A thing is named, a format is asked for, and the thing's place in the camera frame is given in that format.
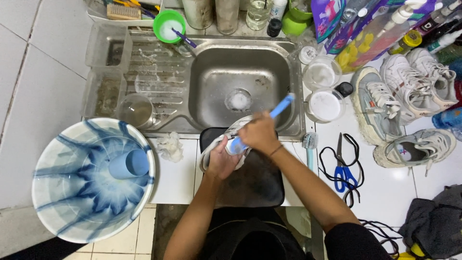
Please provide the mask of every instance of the blue and white bowl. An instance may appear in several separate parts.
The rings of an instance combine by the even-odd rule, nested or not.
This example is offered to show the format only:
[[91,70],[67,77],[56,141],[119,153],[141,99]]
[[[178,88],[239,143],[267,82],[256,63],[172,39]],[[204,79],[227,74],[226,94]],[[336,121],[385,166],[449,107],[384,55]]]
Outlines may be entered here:
[[[146,152],[149,173],[114,179],[109,162],[133,149]],[[32,200],[53,234],[91,243],[136,219],[151,195],[154,174],[151,147],[136,128],[111,118],[90,119],[67,128],[45,148],[34,173]]]

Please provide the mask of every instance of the wooden brush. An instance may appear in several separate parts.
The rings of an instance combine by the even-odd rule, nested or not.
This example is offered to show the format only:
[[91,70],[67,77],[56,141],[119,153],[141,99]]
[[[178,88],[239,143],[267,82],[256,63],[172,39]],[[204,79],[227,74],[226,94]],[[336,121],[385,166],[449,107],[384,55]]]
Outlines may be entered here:
[[141,20],[140,9],[115,4],[108,4],[106,15],[111,20]]

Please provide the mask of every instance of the detergent bottle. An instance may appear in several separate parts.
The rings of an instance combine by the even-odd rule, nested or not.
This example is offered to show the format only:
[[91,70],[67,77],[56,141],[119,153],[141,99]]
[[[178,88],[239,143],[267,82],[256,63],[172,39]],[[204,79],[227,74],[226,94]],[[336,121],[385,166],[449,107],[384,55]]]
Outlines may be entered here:
[[407,0],[394,12],[379,15],[335,57],[344,74],[354,72],[401,39],[410,29],[407,21],[426,0]]

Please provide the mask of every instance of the countertop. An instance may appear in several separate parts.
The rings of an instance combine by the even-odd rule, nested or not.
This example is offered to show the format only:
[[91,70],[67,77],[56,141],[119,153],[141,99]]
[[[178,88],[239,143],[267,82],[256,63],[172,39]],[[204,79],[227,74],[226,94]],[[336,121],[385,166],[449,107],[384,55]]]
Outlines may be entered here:
[[[241,12],[239,29],[232,36],[267,36],[266,29],[252,31],[245,25],[245,12]],[[214,24],[205,30],[195,30],[187,26],[187,34],[219,35]],[[377,69],[382,64],[383,57],[368,63]],[[342,76],[341,82],[350,81],[352,74]],[[311,93],[303,86],[304,97]],[[337,139],[340,132],[350,134],[359,144],[359,161],[361,162],[365,181],[359,188],[361,203],[356,200],[352,207],[355,215],[360,219],[383,222],[391,227],[400,227],[406,218],[409,205],[414,198],[432,199],[440,193],[444,186],[462,183],[462,174],[454,169],[462,168],[462,145],[459,143],[452,154],[446,160],[433,164],[428,177],[425,177],[425,166],[412,168],[383,168],[378,166],[372,157],[375,146],[369,145],[359,132],[357,122],[350,98],[346,98],[346,111],[342,118],[327,124],[312,122],[305,115],[307,132],[315,131],[319,136],[314,171],[320,174],[333,190],[334,183],[329,181],[323,173],[317,170],[318,154],[326,146],[337,146]],[[431,118],[421,118],[406,126],[405,132],[412,134],[421,129],[434,128]],[[156,187],[151,196],[151,203],[160,204],[189,204],[199,187],[202,172],[197,166],[200,157],[199,144],[196,139],[181,139],[183,144],[183,160],[178,163],[166,161],[160,156],[156,158]],[[301,142],[283,142],[283,145],[306,164],[306,150],[302,148]],[[354,158],[353,147],[346,143],[343,145],[343,157],[346,162]],[[323,155],[324,164],[329,174],[333,175],[336,160],[331,153]],[[357,166],[350,167],[352,174],[358,178]],[[302,206],[300,200],[293,191],[291,185],[284,179],[286,198],[283,206]]]

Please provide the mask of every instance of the purple toothbrush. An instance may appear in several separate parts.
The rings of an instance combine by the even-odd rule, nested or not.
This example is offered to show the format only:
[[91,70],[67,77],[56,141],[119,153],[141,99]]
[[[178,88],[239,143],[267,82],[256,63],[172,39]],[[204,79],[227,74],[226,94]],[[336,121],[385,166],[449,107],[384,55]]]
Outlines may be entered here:
[[191,41],[190,39],[188,39],[186,36],[184,36],[182,33],[180,33],[179,31],[175,30],[172,28],[172,31],[174,31],[176,33],[176,35],[178,35],[181,39],[183,39],[185,42],[187,42],[189,45],[191,45],[191,47],[193,48],[196,48],[197,45]]

